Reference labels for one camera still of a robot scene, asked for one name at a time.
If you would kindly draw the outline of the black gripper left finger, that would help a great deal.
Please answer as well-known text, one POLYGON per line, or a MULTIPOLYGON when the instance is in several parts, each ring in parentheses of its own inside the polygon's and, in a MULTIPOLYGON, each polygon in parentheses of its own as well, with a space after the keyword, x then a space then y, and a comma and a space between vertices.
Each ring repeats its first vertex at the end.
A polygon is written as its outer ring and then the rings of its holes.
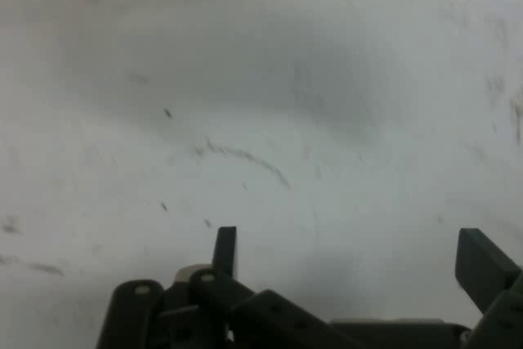
POLYGON ((133 280, 112 294, 99 348, 358 348, 360 343, 274 291, 234 278, 236 229, 223 226, 208 266, 164 288, 133 280))

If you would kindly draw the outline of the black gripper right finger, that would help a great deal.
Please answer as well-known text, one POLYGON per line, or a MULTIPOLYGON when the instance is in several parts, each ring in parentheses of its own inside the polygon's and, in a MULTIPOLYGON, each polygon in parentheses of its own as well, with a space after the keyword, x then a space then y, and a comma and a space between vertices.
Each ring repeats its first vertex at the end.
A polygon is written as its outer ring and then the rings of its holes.
POLYGON ((458 234, 455 276, 482 314, 465 348, 522 347, 522 268, 481 230, 458 234))

